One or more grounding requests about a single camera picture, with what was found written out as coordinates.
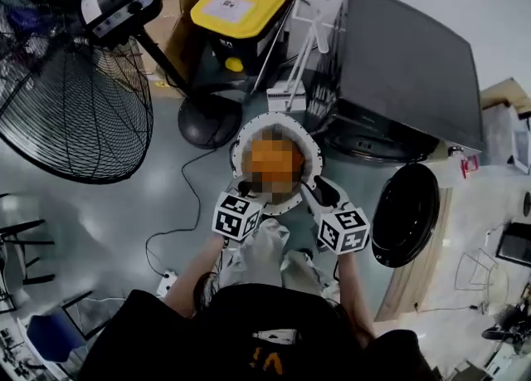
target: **leg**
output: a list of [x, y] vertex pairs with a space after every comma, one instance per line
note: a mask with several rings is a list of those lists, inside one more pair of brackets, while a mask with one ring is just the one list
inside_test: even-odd
[[35, 220], [33, 222], [24, 222], [24, 223], [19, 223], [17, 225], [3, 227], [0, 229], [0, 235], [8, 237], [10, 235], [14, 235], [15, 233], [24, 232], [24, 231], [27, 231], [28, 229], [32, 229], [33, 227], [42, 225], [44, 222], [45, 222], [44, 219], [40, 219], [40, 220]]
[[13, 243], [13, 244], [20, 244], [20, 245], [54, 245], [55, 243], [53, 241], [18, 241], [13, 239], [4, 239], [3, 240], [6, 243]]
[[316, 267], [303, 252], [295, 250], [286, 252], [280, 269], [285, 288], [336, 301], [339, 298], [337, 281]]
[[104, 327], [107, 326], [107, 324], [110, 322], [110, 320], [106, 320], [104, 323], [102, 323], [101, 325], [99, 326], [96, 326], [93, 330], [89, 331], [88, 334], [83, 334], [81, 332], [81, 334], [85, 337], [85, 341], [88, 341], [89, 339], [91, 339], [92, 337], [94, 337], [96, 334], [98, 334], [102, 329], [104, 329]]
[[17, 307], [15, 306], [15, 303], [13, 302], [11, 295], [9, 295], [8, 293], [3, 293], [2, 298], [0, 298], [0, 301], [8, 301], [11, 304], [11, 309], [1, 310], [0, 315], [15, 311], [17, 309]]
[[29, 266], [32, 266], [34, 265], [35, 263], [37, 263], [39, 260], [41, 260], [40, 257], [35, 257], [33, 260], [31, 260], [29, 263], [26, 263], [26, 268], [28, 268]]
[[46, 282], [51, 282], [54, 279], [56, 279], [55, 275], [37, 276], [34, 278], [26, 278], [24, 281], [22, 281], [22, 284], [23, 285], [44, 284]]
[[290, 231], [276, 219], [262, 222], [258, 230], [236, 250], [229, 265], [222, 269], [220, 288], [245, 283], [282, 286], [280, 263], [289, 237]]

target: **black lid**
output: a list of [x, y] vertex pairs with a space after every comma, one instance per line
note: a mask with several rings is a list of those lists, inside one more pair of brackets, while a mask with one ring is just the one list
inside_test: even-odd
[[380, 196], [374, 214], [373, 252], [385, 266], [405, 266], [430, 240], [439, 216], [439, 185], [422, 164], [399, 169]]

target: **electric cord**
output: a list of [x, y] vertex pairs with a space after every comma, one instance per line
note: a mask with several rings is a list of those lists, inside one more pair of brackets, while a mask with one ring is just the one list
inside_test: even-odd
[[125, 301], [126, 299], [124, 297], [107, 297], [107, 298], [103, 298], [103, 299], [85, 297], [83, 300], [95, 301], [96, 303], [105, 303], [106, 301]]
[[496, 232], [498, 229], [500, 229], [502, 226], [505, 227], [507, 225], [509, 225], [510, 223], [512, 222], [512, 219], [509, 220], [508, 222], [503, 222], [503, 223], [500, 223], [498, 226], [496, 227], [493, 227], [492, 229], [489, 229], [486, 233], [487, 236], [490, 236], [492, 235], [494, 232]]
[[182, 95], [183, 97], [185, 97], [186, 99], [186, 93], [184, 93], [183, 89], [181, 89], [178, 85], [173, 85], [172, 82], [169, 80], [169, 77], [168, 77], [168, 74], [164, 73], [164, 76], [166, 77], [166, 83], [168, 83], [168, 85], [174, 89], [177, 89]]
[[79, 302], [76, 303], [77, 319], [80, 322], [80, 331], [83, 332], [83, 322], [81, 321], [81, 313], [79, 308]]
[[155, 269], [153, 267], [153, 265], [151, 264], [151, 261], [149, 260], [149, 254], [151, 254], [153, 257], [155, 257], [158, 262], [162, 265], [163, 263], [160, 261], [160, 259], [155, 255], [155, 253], [153, 253], [150, 249], [149, 249], [149, 243], [151, 242], [151, 240], [153, 240], [155, 237], [161, 237], [161, 236], [165, 236], [165, 235], [169, 235], [170, 233], [177, 233], [177, 232], [193, 232], [196, 230], [197, 228], [197, 225], [199, 224], [199, 219], [201, 218], [201, 199], [199, 198], [199, 195], [197, 195], [197, 192], [196, 190], [193, 188], [192, 184], [190, 183], [190, 180], [188, 180], [188, 177], [186, 176], [186, 174], [184, 173], [184, 169], [192, 164], [192, 163], [195, 163], [196, 161], [200, 160], [200, 159], [203, 159], [205, 157], [207, 157], [208, 155], [210, 154], [213, 154], [217, 151], [217, 148], [214, 148], [204, 154], [201, 154], [199, 156], [197, 156], [196, 158], [194, 159], [191, 159], [190, 161], [186, 162], [185, 164], [183, 164], [183, 166], [181, 167], [181, 174], [183, 175], [183, 178], [184, 180], [186, 181], [186, 183], [188, 184], [188, 187], [190, 187], [190, 189], [192, 190], [192, 193], [195, 195], [196, 197], [196, 200], [197, 200], [197, 215], [196, 215], [196, 219], [195, 219], [195, 222], [193, 224], [192, 227], [178, 227], [178, 228], [175, 228], [175, 229], [171, 229], [169, 231], [165, 231], [165, 232], [156, 232], [154, 233], [153, 235], [151, 235], [151, 237], [149, 237], [146, 242], [145, 242], [145, 252], [146, 252], [146, 259], [148, 260], [148, 264], [149, 264], [149, 267], [151, 267], [151, 270], [154, 271], [157, 275], [160, 275], [160, 276], [164, 276], [164, 274], [160, 271], [158, 271], [157, 269]]
[[416, 313], [426, 313], [428, 311], [439, 311], [439, 310], [465, 310], [465, 309], [478, 310], [479, 309], [479, 306], [477, 305], [468, 305], [465, 307], [439, 307], [435, 309], [418, 310], [418, 303], [415, 303], [414, 307], [415, 307]]

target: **fan guard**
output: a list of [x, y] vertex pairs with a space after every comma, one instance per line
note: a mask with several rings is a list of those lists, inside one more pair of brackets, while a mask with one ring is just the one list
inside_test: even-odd
[[0, 137], [23, 158], [82, 183], [133, 174], [153, 132], [138, 45], [85, 37], [75, 16], [0, 0]]

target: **cardboard box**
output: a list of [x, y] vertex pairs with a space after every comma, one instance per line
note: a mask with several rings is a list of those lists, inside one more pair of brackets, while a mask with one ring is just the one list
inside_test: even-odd
[[514, 78], [501, 81], [481, 92], [481, 109], [505, 104], [512, 105], [520, 119], [531, 115], [531, 100]]
[[[206, 40], [204, 33], [190, 18], [190, 10], [197, 1], [164, 0], [160, 15], [145, 26], [186, 81], [195, 74]], [[168, 84], [165, 72], [144, 49], [141, 50], [152, 96], [180, 98], [178, 90]]]

